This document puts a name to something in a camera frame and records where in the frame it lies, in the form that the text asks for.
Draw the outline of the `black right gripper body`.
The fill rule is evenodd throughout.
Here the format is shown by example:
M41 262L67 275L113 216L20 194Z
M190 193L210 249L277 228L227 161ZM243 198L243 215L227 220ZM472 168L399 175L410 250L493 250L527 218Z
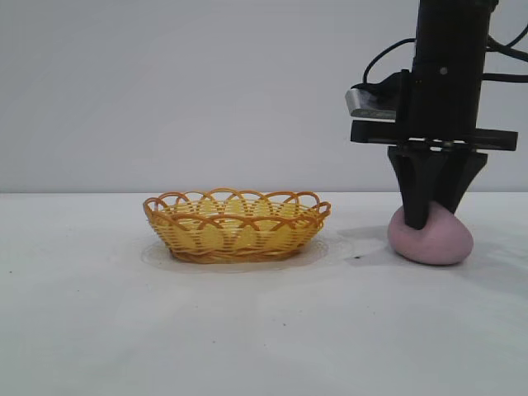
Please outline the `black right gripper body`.
M351 142L444 152L515 151L518 133L477 127L480 82L446 66L403 69L350 89Z

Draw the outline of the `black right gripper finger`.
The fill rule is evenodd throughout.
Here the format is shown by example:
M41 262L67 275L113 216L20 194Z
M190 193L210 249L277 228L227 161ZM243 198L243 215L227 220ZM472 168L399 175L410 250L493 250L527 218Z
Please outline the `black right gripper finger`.
M404 223L423 229L437 177L437 155L430 149L388 148L388 157L398 180Z
M434 183L432 199L454 214L470 184L488 162L486 153L441 152L444 162Z

